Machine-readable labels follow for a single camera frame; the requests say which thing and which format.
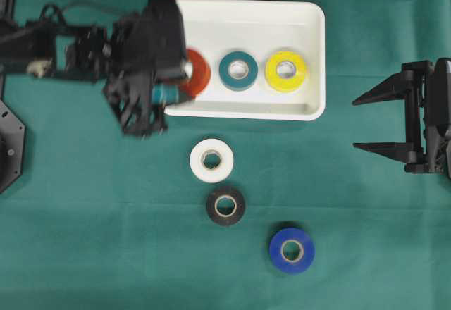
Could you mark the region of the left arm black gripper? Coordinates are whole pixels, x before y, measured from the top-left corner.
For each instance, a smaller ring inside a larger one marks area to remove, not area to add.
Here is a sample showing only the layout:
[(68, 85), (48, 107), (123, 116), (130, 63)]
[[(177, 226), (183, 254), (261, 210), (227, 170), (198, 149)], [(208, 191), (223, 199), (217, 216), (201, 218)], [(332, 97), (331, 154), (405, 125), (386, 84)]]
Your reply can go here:
[(63, 79), (92, 81), (106, 78), (105, 99), (123, 134), (148, 137), (166, 131), (164, 107), (180, 102), (180, 91), (174, 85), (156, 84), (155, 71), (140, 60), (125, 55), (138, 25), (154, 22), (155, 13), (129, 13), (113, 24), (111, 36), (98, 25), (69, 25), (63, 21), (63, 34), (74, 36), (66, 47)]

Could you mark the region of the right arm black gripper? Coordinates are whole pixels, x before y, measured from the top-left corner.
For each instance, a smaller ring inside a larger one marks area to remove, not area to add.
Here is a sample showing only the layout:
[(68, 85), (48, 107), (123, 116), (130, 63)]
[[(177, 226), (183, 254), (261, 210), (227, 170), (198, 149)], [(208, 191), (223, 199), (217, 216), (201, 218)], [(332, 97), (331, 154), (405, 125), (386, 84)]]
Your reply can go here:
[(408, 173), (450, 176), (450, 124), (428, 126), (425, 119), (426, 81), (435, 63), (406, 63), (401, 72), (391, 75), (352, 102), (353, 106), (358, 106), (405, 100), (408, 142), (356, 142), (353, 143), (355, 148), (405, 163), (404, 170)]

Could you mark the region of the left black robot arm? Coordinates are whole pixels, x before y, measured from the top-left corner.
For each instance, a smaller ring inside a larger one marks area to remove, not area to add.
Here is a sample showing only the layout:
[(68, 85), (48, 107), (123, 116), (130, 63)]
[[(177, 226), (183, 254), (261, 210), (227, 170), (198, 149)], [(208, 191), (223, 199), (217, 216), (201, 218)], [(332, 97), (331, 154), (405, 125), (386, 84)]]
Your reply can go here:
[(46, 4), (39, 17), (18, 25), (14, 0), (1, 0), (1, 73), (104, 82), (104, 97), (121, 130), (146, 137), (163, 132), (168, 105), (190, 100), (183, 17), (176, 0), (148, 0), (108, 32), (71, 25), (64, 9)]

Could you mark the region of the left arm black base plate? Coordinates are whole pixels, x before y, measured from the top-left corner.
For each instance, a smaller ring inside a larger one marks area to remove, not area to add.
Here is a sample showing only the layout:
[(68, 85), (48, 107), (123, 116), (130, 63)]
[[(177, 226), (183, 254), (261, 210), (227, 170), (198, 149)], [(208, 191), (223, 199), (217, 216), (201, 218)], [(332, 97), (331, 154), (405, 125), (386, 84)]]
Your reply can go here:
[(25, 125), (1, 101), (1, 193), (22, 174)]

